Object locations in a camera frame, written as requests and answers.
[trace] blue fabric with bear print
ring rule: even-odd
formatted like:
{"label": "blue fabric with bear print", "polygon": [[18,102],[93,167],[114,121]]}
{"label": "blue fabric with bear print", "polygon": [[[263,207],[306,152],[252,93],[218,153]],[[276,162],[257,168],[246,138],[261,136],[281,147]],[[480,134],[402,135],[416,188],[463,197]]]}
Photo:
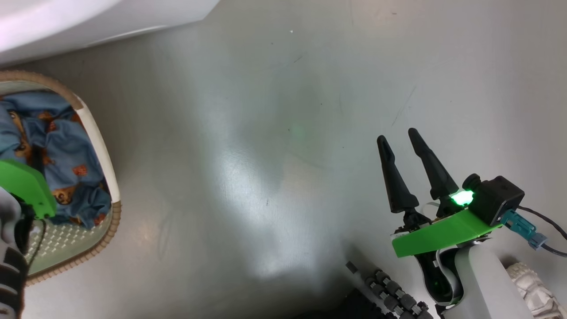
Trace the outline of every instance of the blue fabric with bear print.
{"label": "blue fabric with bear print", "polygon": [[69,103],[55,93],[2,97],[0,159],[43,164],[45,180],[57,201],[54,223],[92,228],[111,207],[90,139]]}

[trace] glowing green led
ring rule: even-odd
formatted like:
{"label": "glowing green led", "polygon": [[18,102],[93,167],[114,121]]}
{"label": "glowing green led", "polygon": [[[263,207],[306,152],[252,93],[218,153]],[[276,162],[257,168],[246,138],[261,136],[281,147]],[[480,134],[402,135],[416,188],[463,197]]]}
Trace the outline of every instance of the glowing green led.
{"label": "glowing green led", "polygon": [[457,205],[465,206],[472,202],[472,194],[472,191],[462,191],[451,196],[451,198],[455,203],[457,203]]}

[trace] black cable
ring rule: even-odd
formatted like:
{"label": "black cable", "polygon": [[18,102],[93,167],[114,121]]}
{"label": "black cable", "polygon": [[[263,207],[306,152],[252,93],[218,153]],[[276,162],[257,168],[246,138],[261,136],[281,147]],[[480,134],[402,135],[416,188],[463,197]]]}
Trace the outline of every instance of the black cable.
{"label": "black cable", "polygon": [[[565,238],[567,240],[567,233],[563,230],[563,228],[561,228],[556,222],[554,222],[553,220],[551,220],[549,217],[542,215],[541,213],[538,213],[536,211],[534,211],[531,208],[527,208],[527,207],[522,207],[522,206],[518,206],[518,209],[521,209],[523,211],[526,211],[528,213],[532,213],[535,216],[545,220],[546,222],[550,223],[555,229],[557,229],[558,232],[561,233],[561,235],[563,236],[563,238]],[[556,249],[553,249],[551,247],[549,247],[547,244],[543,244],[541,246],[541,248],[547,250],[548,252],[552,253],[552,254],[556,254],[558,256],[561,257],[566,257],[567,258],[567,253],[564,253],[563,251],[559,251]]]}
{"label": "black cable", "polygon": [[41,237],[39,238],[39,242],[37,243],[36,250],[33,252],[32,257],[29,259],[28,269],[32,267],[32,263],[35,260],[37,253],[39,253],[39,248],[41,248],[41,243],[43,243],[43,238],[45,237],[45,231],[47,230],[47,223],[44,219],[41,220],[43,223],[43,231],[41,232]]}
{"label": "black cable", "polygon": [[563,228],[561,228],[559,225],[557,225],[557,223],[555,223],[553,220],[551,220],[549,217],[544,216],[536,211],[534,211],[531,208],[527,208],[527,207],[522,207],[522,206],[518,206],[518,209],[521,209],[523,211],[526,211],[528,213],[532,213],[535,216],[545,220],[546,222],[550,223],[555,229],[557,229],[558,232],[561,233],[561,235],[563,236],[563,238],[565,238],[567,240],[567,233],[563,230]]}

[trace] basket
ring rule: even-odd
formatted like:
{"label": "basket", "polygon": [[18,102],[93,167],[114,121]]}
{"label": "basket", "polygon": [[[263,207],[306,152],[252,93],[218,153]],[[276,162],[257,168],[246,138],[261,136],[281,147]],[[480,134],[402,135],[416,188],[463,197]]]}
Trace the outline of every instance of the basket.
{"label": "basket", "polygon": [[[44,75],[24,71],[0,72],[0,95],[37,90],[59,94],[80,117],[103,170],[112,206],[105,220],[93,229],[71,224],[54,225],[47,221],[43,242],[28,273],[27,286],[58,275],[96,256],[114,237],[121,213],[120,192],[110,156],[85,103],[63,84]],[[29,252],[26,255],[28,261],[39,245],[43,228],[40,221],[35,221],[34,225],[37,228],[29,237]]]}

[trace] perforated basket bottom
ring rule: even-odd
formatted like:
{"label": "perforated basket bottom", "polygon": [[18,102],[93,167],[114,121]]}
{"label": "perforated basket bottom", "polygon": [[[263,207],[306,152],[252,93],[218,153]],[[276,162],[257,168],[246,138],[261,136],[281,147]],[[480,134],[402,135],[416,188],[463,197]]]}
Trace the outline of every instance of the perforated basket bottom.
{"label": "perforated basket bottom", "polygon": [[[111,220],[112,210],[100,225],[92,229],[71,224],[53,225],[50,221],[47,221],[43,243],[28,275],[33,275],[53,267],[93,247],[104,237],[111,224]],[[33,222],[33,225],[34,230],[29,237],[29,249],[26,254],[28,262],[39,244],[41,232],[43,231],[41,221],[36,220]]]}

